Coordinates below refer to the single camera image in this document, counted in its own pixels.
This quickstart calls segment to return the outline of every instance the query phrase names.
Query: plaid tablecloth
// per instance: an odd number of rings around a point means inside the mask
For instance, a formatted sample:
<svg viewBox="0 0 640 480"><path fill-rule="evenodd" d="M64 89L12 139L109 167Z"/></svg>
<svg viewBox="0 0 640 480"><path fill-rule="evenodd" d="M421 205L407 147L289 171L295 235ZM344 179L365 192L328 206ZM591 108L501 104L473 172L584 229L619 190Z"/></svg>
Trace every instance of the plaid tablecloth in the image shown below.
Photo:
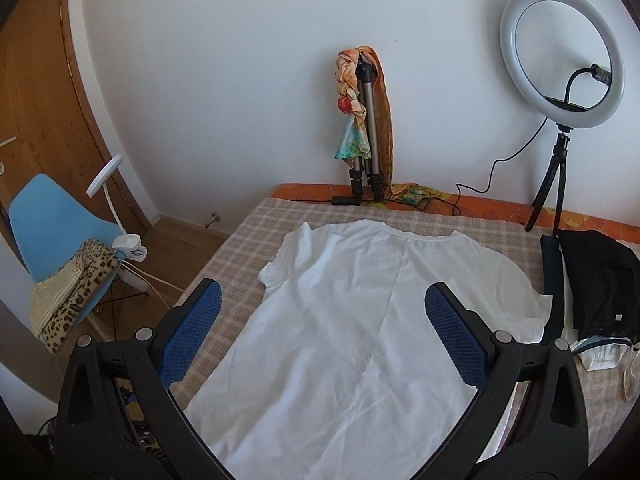
<svg viewBox="0 0 640 480"><path fill-rule="evenodd" d="M213 278L222 288L222 309L216 322L184 379L172 386L172 393L182 408L216 368L249 316L262 303L264 286L258 281L258 273L274 259L285 235L305 221L312 228L317 228L363 218L382 221L396 229L419 235L450 235L454 230L462 232L507 256L524 271L538 292L543 291L540 236L550 234L548 229L535 228L527 233L517 224L497 220L269 198L254 209L220 247L178 302L182 303L203 278ZM587 372L579 360L576 362L587 408L590 460L593 461L625 420L636 397L629 402L624 400L622 365L613 370ZM523 393L524 386L519 385L509 427L522 402Z"/></svg>

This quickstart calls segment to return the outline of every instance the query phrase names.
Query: door frame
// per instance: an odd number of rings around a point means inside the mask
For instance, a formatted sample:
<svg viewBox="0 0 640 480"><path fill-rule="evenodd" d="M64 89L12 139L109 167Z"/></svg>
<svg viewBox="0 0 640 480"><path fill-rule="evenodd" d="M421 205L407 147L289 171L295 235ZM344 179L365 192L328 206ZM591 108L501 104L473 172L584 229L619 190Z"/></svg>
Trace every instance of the door frame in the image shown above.
<svg viewBox="0 0 640 480"><path fill-rule="evenodd" d="M71 35L71 20L69 19L69 0L60 0L60 19L61 19L61 27L62 27L62 38L63 44L65 47L65 55L66 62L69 68L69 74L71 76L71 81L74 86L74 91L76 92L76 98L78 99L78 103L80 105L80 109L82 110L82 116L84 117L84 121L86 123L87 129L91 135L91 138L94 141L96 148L98 149L98 153L103 163L106 164L111 160L111 153L107 148L107 144L104 142L104 138L100 133L100 128L98 127L98 123L95 121L94 113L91 110L91 106L89 104L89 99L86 96L84 91L84 86L82 85L82 77L80 76L80 69L78 67L78 61L76 59L76 51L74 49L74 44L72 41ZM133 197L133 194L129 190L126 182L120 174L120 171L115 171L112 176L113 183L116 185L118 190L120 191L124 201L127 203L129 208L131 209L133 215L140 222L145 231L151 229L151 223L146 218L146 215L143 213L142 208L136 202L136 199ZM20 262L24 265L22 257L20 256L20 251L15 244L14 234L11 229L11 225L9 224L8 212L0 204L0 235L5 239L8 243L9 247L11 247L12 251L18 257Z"/></svg>

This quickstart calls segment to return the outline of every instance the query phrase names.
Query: wooden floor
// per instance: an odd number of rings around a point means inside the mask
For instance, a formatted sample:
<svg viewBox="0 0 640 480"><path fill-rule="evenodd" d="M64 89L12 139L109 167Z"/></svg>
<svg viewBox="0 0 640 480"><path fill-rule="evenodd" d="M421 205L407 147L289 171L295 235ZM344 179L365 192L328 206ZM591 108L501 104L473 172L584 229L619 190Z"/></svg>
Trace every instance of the wooden floor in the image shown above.
<svg viewBox="0 0 640 480"><path fill-rule="evenodd" d="M149 274L185 289L224 241L225 238L215 233L161 219L143 238L143 245L148 249L146 260L132 263ZM174 306L181 292L148 277L147 279L164 296L169 306ZM123 282L114 282L112 290L115 298L137 293ZM143 326L155 327L167 312L167 306L162 300L151 289L148 291L146 296L115 302L113 316L118 339L130 337ZM98 318L111 327L113 320L110 304L103 303L98 308Z"/></svg>

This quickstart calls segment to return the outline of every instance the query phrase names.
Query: white desk lamp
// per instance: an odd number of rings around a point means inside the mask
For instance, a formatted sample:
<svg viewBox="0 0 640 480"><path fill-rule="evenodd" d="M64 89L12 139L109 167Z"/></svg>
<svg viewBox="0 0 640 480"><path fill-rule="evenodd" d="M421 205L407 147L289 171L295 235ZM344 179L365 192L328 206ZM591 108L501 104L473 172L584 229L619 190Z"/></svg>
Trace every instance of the white desk lamp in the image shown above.
<svg viewBox="0 0 640 480"><path fill-rule="evenodd" d="M516 29L518 22L525 10L530 6L545 1L561 2L580 12L596 28L602 38L611 63L611 70L606 70L594 64L590 69L581 69L574 73L567 85L564 100L543 96L533 86L524 72L518 51L516 49ZM586 0L511 0L504 9L500 21L500 47L507 70L513 82L527 101L545 117L558 124L560 133L554 147L551 163L542 181L540 190L533 202L533 212L525 229L530 231L545 204L546 197L560 169L560 185L558 187L558 202L556 205L556 218L554 220L554 232L558 230L562 201L564 199L564 184L566 182L566 153L569 137L567 134L573 128L593 128L608 120L618 109L625 88L625 67L622 55L613 37L613 32L600 13ZM603 99L591 108L584 108L569 102L569 89L576 75L590 72L591 76L609 86Z"/></svg>
<svg viewBox="0 0 640 480"><path fill-rule="evenodd" d="M116 237L116 239L113 241L111 248L122 251L126 259L128 260L142 262L146 258L146 247L142 246L140 235L128 234L126 232L126 230L122 226L122 222L120 222L120 218L118 218L116 209L113 207L111 197L109 196L109 190L107 189L107 180L110 179L111 175L113 175L113 173L118 169L118 166L123 160L124 157L120 154L117 154L109 162L107 162L107 165L102 168L102 170L100 170L100 173L98 173L98 175L94 178L94 181L89 185L86 193L90 198L92 198L100 188L104 190L104 195L107 199L107 204L109 204L109 209L111 209L111 213L116 219L118 227L122 231L122 234Z"/></svg>

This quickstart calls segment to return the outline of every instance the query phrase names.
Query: leopard print fabric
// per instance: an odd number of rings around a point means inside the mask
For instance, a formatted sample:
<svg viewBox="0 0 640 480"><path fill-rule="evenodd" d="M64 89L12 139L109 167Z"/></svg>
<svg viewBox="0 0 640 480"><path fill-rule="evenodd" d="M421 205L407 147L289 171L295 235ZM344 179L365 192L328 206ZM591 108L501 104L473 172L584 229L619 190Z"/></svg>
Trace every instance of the leopard print fabric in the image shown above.
<svg viewBox="0 0 640 480"><path fill-rule="evenodd" d="M51 316L40 335L53 354L60 350L84 304L120 264L116 251L98 240L84 241L76 254L82 260L82 274L78 284L65 303Z"/></svg>

